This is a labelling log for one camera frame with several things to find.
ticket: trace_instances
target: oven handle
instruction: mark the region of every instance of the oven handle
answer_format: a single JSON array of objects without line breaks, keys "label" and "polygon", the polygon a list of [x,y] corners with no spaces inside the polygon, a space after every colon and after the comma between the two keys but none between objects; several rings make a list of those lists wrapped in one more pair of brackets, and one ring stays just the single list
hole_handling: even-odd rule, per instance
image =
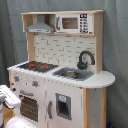
[{"label": "oven handle", "polygon": [[48,103],[48,115],[49,115],[50,119],[52,119],[51,107],[52,107],[52,101],[49,101],[49,103]]},{"label": "oven handle", "polygon": [[25,92],[23,90],[20,90],[20,93],[23,94],[23,95],[26,95],[26,96],[34,96],[33,93],[27,93],[27,92]]},{"label": "oven handle", "polygon": [[57,18],[56,18],[56,29],[57,29],[57,30],[60,30],[60,27],[58,26],[59,20],[60,20],[60,17],[57,17]]}]

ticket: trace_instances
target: tile backsplash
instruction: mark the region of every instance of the tile backsplash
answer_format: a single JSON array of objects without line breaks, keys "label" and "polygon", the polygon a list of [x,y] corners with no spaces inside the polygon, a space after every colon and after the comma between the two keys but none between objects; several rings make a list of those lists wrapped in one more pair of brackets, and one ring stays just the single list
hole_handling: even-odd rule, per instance
[{"label": "tile backsplash", "polygon": [[[34,35],[35,60],[77,68],[82,51],[90,51],[95,57],[95,45],[95,37]],[[83,55],[83,62],[88,62],[89,70],[95,70],[95,65],[91,65],[91,58],[88,55]]]}]

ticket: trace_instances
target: sink basin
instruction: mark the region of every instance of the sink basin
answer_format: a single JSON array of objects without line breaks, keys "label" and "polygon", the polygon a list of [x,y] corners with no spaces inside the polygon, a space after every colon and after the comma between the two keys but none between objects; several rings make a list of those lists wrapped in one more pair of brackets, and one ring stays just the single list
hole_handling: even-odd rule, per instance
[{"label": "sink basin", "polygon": [[[61,76],[62,73],[68,72],[68,71],[74,71],[78,74],[78,77],[75,78],[71,78],[71,77],[65,77],[65,76]],[[90,76],[92,76],[94,73],[91,71],[86,71],[86,70],[80,70],[80,69],[74,69],[74,68],[62,68],[56,72],[53,73],[54,76],[58,76],[58,77],[62,77],[62,78],[67,78],[67,79],[73,79],[73,80],[77,80],[77,81],[83,81],[86,80],[87,78],[89,78]]]}]

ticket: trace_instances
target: floor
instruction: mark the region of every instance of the floor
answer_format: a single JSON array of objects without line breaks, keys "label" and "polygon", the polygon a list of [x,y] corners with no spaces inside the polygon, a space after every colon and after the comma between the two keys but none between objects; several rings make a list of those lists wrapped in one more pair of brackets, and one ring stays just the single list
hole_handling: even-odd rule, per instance
[{"label": "floor", "polygon": [[3,106],[4,111],[4,126],[14,116],[13,110],[7,109]]}]

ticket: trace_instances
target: gray curtain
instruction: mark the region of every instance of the gray curtain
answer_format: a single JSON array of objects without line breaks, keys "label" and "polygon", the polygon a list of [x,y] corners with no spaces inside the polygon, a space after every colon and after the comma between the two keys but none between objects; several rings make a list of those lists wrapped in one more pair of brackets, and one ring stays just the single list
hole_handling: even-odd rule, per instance
[{"label": "gray curtain", "polygon": [[11,28],[6,0],[0,0],[0,85],[9,86],[7,67],[14,65]]},{"label": "gray curtain", "polygon": [[27,60],[26,37],[22,32],[20,13],[105,10],[103,66],[104,70],[116,76],[114,85],[107,88],[107,120],[115,128],[127,128],[128,0],[7,0],[7,5],[16,63]]}]

